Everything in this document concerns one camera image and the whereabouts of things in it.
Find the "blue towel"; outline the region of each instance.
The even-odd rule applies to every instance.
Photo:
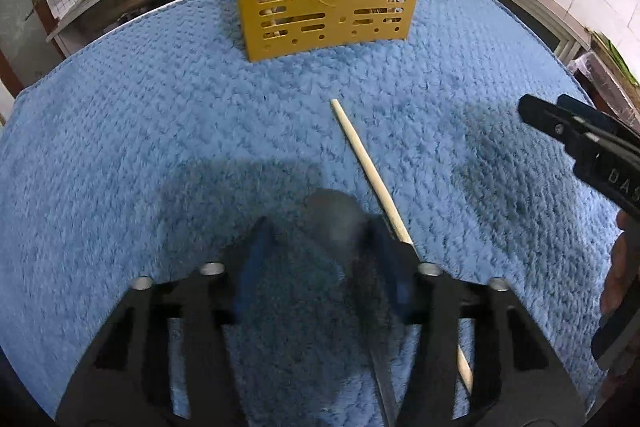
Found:
[[[344,275],[301,216],[316,187],[380,211],[336,97],[420,256],[510,280],[587,397],[616,209],[520,123],[526,92],[586,99],[495,0],[418,0],[405,41],[255,64],[236,0],[140,17],[25,90],[0,137],[0,346],[53,415],[130,280],[184,277],[268,215],[281,247],[227,331],[252,425],[380,425]],[[416,331],[380,335],[401,399]]]

